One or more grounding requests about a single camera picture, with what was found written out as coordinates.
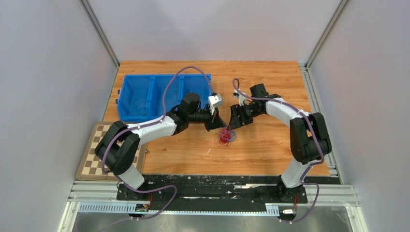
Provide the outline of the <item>aluminium corner post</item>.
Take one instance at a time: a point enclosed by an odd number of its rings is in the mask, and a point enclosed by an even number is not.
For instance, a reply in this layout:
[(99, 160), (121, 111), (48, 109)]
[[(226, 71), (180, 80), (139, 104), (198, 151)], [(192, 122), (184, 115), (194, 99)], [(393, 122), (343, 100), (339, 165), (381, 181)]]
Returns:
[(99, 37), (103, 47), (105, 48), (108, 56), (110, 57), (112, 63), (114, 64), (114, 66), (118, 69), (120, 66), (120, 62), (106, 36), (106, 34), (104, 33), (104, 30), (100, 24), (100, 22), (98, 21), (98, 18), (90, 4), (90, 2), (88, 0), (79, 0), (79, 2), (81, 3), (87, 17), (89, 18), (94, 30), (97, 33), (97, 36)]
[(341, 18), (343, 12), (345, 11), (347, 5), (350, 3), (350, 0), (340, 0), (335, 11), (333, 12), (329, 22), (327, 23), (324, 31), (322, 32), (319, 40), (317, 41), (315, 47), (313, 48), (310, 56), (308, 57), (307, 62), (305, 63), (305, 68), (309, 69), (315, 62), (317, 56), (319, 55), (321, 49), (325, 45), (328, 37), (333, 31), (334, 27), (337, 25), (339, 19)]

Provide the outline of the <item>left aluminium corner post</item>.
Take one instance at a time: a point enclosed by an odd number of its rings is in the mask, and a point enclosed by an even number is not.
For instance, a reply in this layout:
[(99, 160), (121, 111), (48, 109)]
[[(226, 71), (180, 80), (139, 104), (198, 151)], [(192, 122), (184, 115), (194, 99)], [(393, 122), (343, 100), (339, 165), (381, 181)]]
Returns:
[(110, 57), (112, 63), (114, 64), (114, 66), (118, 69), (120, 66), (120, 62), (106, 36), (106, 34), (104, 33), (104, 30), (100, 24), (100, 22), (98, 21), (98, 18), (90, 4), (90, 2), (88, 0), (79, 0), (79, 2), (81, 3), (87, 17), (89, 18), (94, 30), (97, 33), (97, 36), (99, 37), (103, 47), (105, 48), (108, 56)]

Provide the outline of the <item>blue three-compartment plastic bin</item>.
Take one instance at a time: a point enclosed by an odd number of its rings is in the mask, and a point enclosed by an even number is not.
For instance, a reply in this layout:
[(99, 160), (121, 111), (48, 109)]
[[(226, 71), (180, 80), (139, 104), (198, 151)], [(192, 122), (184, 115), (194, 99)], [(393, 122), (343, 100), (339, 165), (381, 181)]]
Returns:
[[(208, 80), (202, 74), (179, 74), (167, 90), (166, 111), (180, 104), (182, 98), (190, 92), (200, 96), (200, 106), (204, 108), (208, 104), (208, 96), (212, 94), (208, 85), (211, 75), (206, 76)], [(163, 94), (173, 77), (173, 74), (126, 75), (116, 100), (119, 119), (137, 123), (161, 117), (164, 113)]]

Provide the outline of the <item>aluminium frame rail front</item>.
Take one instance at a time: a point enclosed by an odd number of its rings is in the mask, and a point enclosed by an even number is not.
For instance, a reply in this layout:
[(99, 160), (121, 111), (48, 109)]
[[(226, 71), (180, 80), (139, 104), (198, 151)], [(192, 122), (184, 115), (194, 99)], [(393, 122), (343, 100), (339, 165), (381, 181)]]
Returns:
[[(111, 181), (75, 181), (69, 194), (69, 201), (105, 202), (105, 203), (149, 203), (148, 194), (139, 197), (132, 192), (119, 189), (120, 184)], [(280, 201), (273, 197), (276, 184), (177, 184), (177, 196), (182, 199), (247, 199), (249, 203), (264, 203), (266, 205), (291, 206), (295, 200)], [(351, 185), (324, 184), (306, 186), (298, 195), (299, 205), (315, 203), (317, 206), (352, 206), (360, 203)]]

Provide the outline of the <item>right aluminium corner post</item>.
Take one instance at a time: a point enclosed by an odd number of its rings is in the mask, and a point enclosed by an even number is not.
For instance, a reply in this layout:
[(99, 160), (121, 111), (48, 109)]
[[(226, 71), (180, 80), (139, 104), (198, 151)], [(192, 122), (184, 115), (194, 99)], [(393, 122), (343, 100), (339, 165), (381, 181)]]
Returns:
[(340, 0), (335, 11), (333, 12), (329, 22), (327, 23), (324, 31), (322, 32), (319, 40), (317, 41), (315, 47), (313, 48), (310, 56), (308, 57), (307, 62), (305, 63), (305, 68), (309, 69), (315, 62), (317, 56), (319, 55), (321, 49), (325, 45), (328, 37), (333, 31), (334, 27), (337, 25), (339, 19), (341, 18), (343, 12), (345, 11), (347, 5), (350, 3), (350, 0)]

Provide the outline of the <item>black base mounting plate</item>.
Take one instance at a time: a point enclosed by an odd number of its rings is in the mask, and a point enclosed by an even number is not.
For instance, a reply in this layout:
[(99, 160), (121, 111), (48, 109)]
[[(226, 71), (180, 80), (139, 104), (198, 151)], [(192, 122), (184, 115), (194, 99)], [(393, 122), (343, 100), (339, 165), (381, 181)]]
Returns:
[(279, 176), (146, 174), (141, 193), (117, 183), (117, 200), (147, 201), (159, 210), (261, 212), (267, 203), (307, 203), (304, 187), (287, 192)]

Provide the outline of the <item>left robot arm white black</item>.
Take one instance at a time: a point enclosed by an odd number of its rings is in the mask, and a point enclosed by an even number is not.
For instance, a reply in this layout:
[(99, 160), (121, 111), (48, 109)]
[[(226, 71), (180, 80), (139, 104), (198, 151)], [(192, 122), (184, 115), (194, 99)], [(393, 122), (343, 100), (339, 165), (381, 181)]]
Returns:
[(95, 155), (102, 162), (102, 169), (124, 182), (129, 194), (136, 200), (147, 196), (145, 179), (133, 167), (136, 150), (140, 145), (162, 137), (173, 136), (187, 129), (190, 123), (203, 123), (207, 131), (224, 128), (225, 122), (219, 116), (218, 107), (223, 104), (220, 94), (208, 97), (208, 107), (200, 108), (198, 94), (187, 93), (179, 105), (163, 117), (138, 124), (114, 122), (95, 148)]

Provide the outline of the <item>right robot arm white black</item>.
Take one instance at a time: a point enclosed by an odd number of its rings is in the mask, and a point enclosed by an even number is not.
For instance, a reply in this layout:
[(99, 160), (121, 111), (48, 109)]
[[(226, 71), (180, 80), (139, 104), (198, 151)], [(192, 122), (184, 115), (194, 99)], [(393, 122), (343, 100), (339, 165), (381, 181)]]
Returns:
[(280, 175), (276, 196), (288, 202), (300, 191), (309, 170), (324, 162), (325, 155), (332, 151), (330, 136), (324, 116), (309, 113), (286, 102), (278, 94), (269, 94), (264, 84), (250, 88), (248, 96), (239, 89), (238, 79), (233, 81), (238, 104), (232, 105), (229, 128), (238, 129), (253, 123), (260, 115), (269, 115), (284, 123), (290, 130), (290, 148), (293, 158), (285, 172)]

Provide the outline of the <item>wooden chessboard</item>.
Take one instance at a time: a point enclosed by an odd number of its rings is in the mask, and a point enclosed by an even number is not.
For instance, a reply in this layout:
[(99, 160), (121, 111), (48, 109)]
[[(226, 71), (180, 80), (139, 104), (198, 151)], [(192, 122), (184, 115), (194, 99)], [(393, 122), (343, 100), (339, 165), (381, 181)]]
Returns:
[(101, 160), (95, 155), (95, 148), (105, 136), (112, 122), (98, 121), (94, 124), (89, 134), (88, 142), (84, 150), (80, 166), (76, 173), (76, 180), (81, 181), (117, 181), (112, 174), (104, 174), (101, 169)]

